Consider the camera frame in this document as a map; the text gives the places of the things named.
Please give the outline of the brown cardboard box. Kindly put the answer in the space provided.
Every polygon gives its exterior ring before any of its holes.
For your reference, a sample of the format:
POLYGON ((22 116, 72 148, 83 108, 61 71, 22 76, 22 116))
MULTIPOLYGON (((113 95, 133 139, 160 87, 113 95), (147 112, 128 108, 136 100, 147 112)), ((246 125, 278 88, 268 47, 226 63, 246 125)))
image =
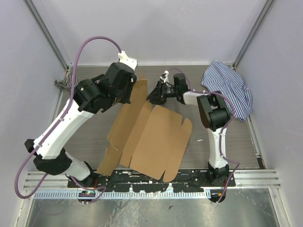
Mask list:
POLYGON ((131 103, 122 105, 107 136, 97 173, 110 176, 122 165, 156 180, 171 182, 180 168, 192 132, 192 122, 147 98, 147 79, 136 81, 131 103))

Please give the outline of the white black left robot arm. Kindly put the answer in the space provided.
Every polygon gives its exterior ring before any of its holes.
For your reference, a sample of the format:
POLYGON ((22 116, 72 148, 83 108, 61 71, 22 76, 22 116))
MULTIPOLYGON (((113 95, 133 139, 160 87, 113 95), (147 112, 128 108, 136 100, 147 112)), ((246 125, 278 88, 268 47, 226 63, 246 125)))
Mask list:
POLYGON ((91 187, 96 174, 87 162, 71 156, 64 145, 78 128, 98 111, 105 112, 117 103, 130 103, 130 96, 136 82, 135 60, 112 63, 105 74, 82 80, 74 90, 73 103, 67 114, 57 116, 53 132, 41 143, 41 138, 28 139, 25 146, 35 152, 36 168, 49 175, 65 174, 73 177, 86 188, 91 187))

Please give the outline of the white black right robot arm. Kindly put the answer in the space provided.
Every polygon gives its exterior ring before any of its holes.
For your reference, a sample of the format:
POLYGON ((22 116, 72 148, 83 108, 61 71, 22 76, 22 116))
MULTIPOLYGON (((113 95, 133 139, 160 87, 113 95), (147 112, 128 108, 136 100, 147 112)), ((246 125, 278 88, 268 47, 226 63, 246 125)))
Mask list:
POLYGON ((174 83, 169 83, 168 71, 160 75, 154 90, 147 100, 154 105, 163 105, 168 98, 176 98, 183 105, 198 107, 202 125, 207 129, 210 157, 207 178, 212 186, 220 186, 229 176, 229 165, 225 150, 225 125, 231 119, 231 113, 220 92, 197 92, 191 90, 186 76, 178 73, 173 76, 174 83))

